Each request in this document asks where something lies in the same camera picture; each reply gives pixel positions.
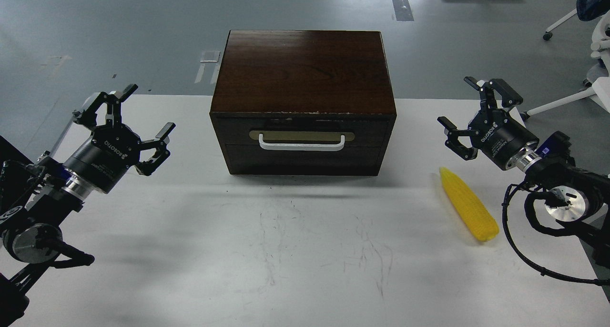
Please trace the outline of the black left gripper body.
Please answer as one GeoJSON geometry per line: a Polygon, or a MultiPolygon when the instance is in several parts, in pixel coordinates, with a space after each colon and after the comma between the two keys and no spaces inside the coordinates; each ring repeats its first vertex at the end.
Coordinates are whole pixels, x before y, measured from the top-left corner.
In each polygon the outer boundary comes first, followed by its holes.
{"type": "Polygon", "coordinates": [[[101,126],[63,163],[63,166],[108,193],[139,161],[140,137],[128,126],[101,126]]]}

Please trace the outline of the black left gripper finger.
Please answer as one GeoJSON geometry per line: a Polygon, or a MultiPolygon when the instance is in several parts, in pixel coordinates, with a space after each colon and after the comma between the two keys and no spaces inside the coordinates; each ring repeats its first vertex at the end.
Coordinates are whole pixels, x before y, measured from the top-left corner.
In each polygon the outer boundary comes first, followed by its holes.
{"type": "Polygon", "coordinates": [[[153,150],[154,153],[148,160],[140,161],[135,165],[137,173],[150,176],[170,157],[170,151],[167,149],[169,143],[167,138],[175,127],[175,123],[166,123],[153,139],[139,143],[138,151],[153,150]]]}
{"type": "Polygon", "coordinates": [[[94,130],[99,127],[110,127],[111,129],[122,128],[121,106],[137,89],[137,84],[129,84],[123,91],[113,91],[111,93],[99,92],[91,95],[83,104],[80,110],[74,110],[73,123],[94,130]],[[106,115],[105,124],[97,124],[97,111],[105,105],[106,115]]]}

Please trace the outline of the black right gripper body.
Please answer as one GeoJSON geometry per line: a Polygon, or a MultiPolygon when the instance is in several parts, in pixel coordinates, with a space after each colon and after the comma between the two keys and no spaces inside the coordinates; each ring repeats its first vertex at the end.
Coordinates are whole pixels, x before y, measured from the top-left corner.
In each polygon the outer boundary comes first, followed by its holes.
{"type": "Polygon", "coordinates": [[[525,146],[536,146],[539,138],[505,110],[479,111],[468,124],[478,133],[471,145],[483,152],[501,170],[512,168],[511,159],[525,146]]]}

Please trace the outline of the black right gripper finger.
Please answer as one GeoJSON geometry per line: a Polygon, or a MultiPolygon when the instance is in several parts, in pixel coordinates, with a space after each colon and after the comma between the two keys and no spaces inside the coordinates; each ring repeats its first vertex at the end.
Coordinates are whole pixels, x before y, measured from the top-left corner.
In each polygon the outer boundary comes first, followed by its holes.
{"type": "Polygon", "coordinates": [[[523,103],[523,97],[503,79],[485,81],[466,76],[464,81],[475,88],[475,90],[478,90],[480,98],[479,112],[484,116],[484,122],[486,123],[493,121],[494,112],[504,111],[508,113],[513,107],[523,103]],[[497,106],[495,93],[501,96],[501,109],[497,106]]]}
{"type": "Polygon", "coordinates": [[[477,157],[478,149],[475,147],[466,147],[459,141],[459,137],[475,137],[478,135],[477,130],[459,130],[447,117],[440,116],[437,121],[445,128],[447,140],[445,146],[451,149],[455,154],[459,155],[466,161],[473,160],[477,157]]]}

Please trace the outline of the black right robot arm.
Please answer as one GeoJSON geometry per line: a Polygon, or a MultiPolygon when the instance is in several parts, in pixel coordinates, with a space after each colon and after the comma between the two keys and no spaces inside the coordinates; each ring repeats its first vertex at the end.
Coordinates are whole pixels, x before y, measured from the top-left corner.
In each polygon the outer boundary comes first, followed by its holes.
{"type": "Polygon", "coordinates": [[[502,79],[464,81],[477,90],[480,109],[467,129],[459,130],[448,118],[438,122],[448,136],[446,146],[460,158],[472,160],[481,151],[499,169],[518,168],[525,174],[529,193],[524,210],[530,225],[550,236],[577,236],[593,248],[593,259],[609,266],[609,221],[601,228],[585,223],[609,203],[608,177],[575,166],[570,138],[557,131],[545,142],[510,116],[523,98],[502,79]]]}

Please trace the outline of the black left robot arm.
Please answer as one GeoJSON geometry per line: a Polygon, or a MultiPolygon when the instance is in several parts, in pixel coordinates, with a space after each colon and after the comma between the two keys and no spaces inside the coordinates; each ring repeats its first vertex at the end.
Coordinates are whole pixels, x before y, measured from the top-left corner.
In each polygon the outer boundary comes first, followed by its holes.
{"type": "Polygon", "coordinates": [[[121,107],[135,91],[99,92],[72,114],[72,122],[90,136],[65,161],[43,153],[28,159],[1,140],[1,242],[7,253],[26,266],[11,278],[1,277],[1,325],[8,327],[29,305],[27,292],[49,268],[90,266],[94,256],[63,240],[61,223],[82,209],[91,192],[109,193],[129,168],[149,176],[170,156],[166,123],[143,141],[122,122],[121,107]]]}

